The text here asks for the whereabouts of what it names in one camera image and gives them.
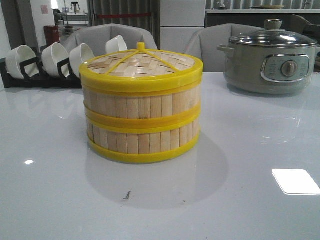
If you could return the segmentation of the bamboo steamer basket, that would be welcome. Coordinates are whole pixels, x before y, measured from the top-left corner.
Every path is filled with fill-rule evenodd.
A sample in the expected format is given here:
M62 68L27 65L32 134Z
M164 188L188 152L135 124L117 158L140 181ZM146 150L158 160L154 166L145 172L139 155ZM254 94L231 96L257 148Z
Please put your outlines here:
M201 111L201 86L165 95L112 95L84 89L87 118L111 128L147 129L196 119Z
M124 163L148 164L179 157L191 150L200 136L199 114L188 120L147 132L108 129L87 119L88 143L99 155Z

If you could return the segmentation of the bamboo steamer lid yellow rim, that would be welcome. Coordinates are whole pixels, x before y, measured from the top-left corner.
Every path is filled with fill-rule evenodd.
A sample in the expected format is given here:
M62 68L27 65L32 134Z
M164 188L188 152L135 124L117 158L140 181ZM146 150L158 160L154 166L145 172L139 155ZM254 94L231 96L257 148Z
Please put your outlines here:
M118 96L160 96L192 89L202 81L203 62L166 50L136 49L92 58L79 67L83 88Z

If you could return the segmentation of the white bowl right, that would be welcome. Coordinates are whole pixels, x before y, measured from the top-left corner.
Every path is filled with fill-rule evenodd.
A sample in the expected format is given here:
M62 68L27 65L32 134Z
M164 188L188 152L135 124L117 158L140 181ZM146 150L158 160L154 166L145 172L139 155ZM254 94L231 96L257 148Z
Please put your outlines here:
M117 35L116 37L107 41L105 44L105 51L107 54L127 51L127 50L128 50L127 44L121 35Z

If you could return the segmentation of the white bowl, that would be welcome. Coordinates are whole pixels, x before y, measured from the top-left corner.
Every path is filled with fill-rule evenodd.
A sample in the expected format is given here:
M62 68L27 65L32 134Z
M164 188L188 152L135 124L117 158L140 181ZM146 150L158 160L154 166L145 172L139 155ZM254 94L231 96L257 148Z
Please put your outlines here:
M68 59L69 53L67 50L58 42L53 43L49 47L43 50L41 54L42 64L45 71L51 77L59 78L59 72L57 63Z
M127 50L128 50L127 44L121 35L117 35L116 37L107 41L105 44L105 51L107 54L127 51Z
M23 80L20 63L36 57L35 52L27 45L20 45L8 52L5 62L8 73L15 79Z
M80 78L80 65L94 57L92 49L85 43L80 44L69 53L70 65L77 78Z

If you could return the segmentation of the grey chair right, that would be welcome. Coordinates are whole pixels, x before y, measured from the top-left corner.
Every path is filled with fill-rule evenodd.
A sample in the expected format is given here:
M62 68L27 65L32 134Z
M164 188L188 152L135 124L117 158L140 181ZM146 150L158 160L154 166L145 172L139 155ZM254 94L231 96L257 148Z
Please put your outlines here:
M204 72L223 72L225 54L217 47L227 45L230 37L258 29L256 26L235 23L206 27L192 35L184 53L202 60Z

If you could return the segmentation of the grey chair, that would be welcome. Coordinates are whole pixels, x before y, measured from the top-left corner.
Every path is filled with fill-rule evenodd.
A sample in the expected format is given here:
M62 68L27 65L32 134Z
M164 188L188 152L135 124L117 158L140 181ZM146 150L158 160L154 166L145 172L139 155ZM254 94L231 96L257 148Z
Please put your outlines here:
M87 44L97 57L106 54L106 43L118 35L123 37L129 50L136 49L138 42L144 42L147 49L156 50L158 48L149 31L115 23L77 30L72 33L62 45L67 52L70 52L81 44Z
M202 60L204 72L223 72L225 54L217 47L227 45L230 37L258 29L256 26L235 23L206 27L192 35L184 53Z

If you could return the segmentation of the white cabinet background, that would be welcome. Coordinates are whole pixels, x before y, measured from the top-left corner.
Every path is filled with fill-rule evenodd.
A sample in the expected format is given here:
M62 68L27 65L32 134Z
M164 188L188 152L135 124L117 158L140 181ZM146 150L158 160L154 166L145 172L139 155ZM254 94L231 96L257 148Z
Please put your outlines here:
M192 35L205 26L205 0L161 0L161 50L183 53Z

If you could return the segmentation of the grey chair left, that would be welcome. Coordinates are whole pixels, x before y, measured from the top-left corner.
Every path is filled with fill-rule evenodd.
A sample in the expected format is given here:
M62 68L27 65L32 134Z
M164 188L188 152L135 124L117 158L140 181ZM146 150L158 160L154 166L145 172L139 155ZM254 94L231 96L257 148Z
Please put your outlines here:
M136 49L138 42L144 42L147 49L156 50L158 48L149 31L115 23L77 30L72 33L62 45L67 52L70 52L81 44L87 44L97 57L106 54L106 43L118 35L123 37L129 50Z

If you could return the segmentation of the grey-green electric cooking pot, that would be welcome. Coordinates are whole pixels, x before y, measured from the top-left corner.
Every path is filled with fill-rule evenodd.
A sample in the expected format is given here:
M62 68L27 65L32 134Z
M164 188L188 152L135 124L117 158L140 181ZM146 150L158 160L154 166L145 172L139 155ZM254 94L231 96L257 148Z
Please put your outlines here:
M303 91L311 82L318 45L267 47L244 44L219 45L225 54L224 78L242 90L270 95Z

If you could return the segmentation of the black bowl rack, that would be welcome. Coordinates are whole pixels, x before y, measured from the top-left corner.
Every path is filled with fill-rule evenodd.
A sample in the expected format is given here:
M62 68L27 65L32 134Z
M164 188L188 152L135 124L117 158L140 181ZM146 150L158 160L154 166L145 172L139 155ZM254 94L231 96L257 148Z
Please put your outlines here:
M27 66L36 64L39 73L29 76L26 73ZM13 78L7 71L6 59L0 60L0 73L5 88L63 88L80 89L81 80L73 73L70 60L68 58L57 63L59 77L49 76L43 69L43 64L38 57L25 60L20 63L23 79Z

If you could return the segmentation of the red fire extinguisher box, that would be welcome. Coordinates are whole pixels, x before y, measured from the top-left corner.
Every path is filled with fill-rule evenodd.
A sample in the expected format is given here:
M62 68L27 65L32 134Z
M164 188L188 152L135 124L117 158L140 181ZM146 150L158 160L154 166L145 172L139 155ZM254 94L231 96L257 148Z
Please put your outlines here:
M47 46L60 42L59 27L56 25L46 25L43 27Z

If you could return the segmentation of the glass pot lid with knob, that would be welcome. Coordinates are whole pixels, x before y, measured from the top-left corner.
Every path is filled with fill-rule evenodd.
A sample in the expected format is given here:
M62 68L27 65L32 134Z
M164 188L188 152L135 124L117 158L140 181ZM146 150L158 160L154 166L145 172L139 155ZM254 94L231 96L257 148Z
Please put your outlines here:
M272 47L272 48L309 48L317 46L318 42L300 33L281 29L282 20L266 19L264 28L259 28L232 36L232 44Z

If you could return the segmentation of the white bowl far left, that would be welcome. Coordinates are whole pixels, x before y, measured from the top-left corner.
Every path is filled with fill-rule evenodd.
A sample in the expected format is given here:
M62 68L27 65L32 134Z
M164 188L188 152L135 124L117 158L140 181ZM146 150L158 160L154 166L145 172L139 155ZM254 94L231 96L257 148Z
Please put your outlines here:
M27 45L20 45L8 52L5 62L8 73L15 79L23 80L20 63L36 57L35 52Z

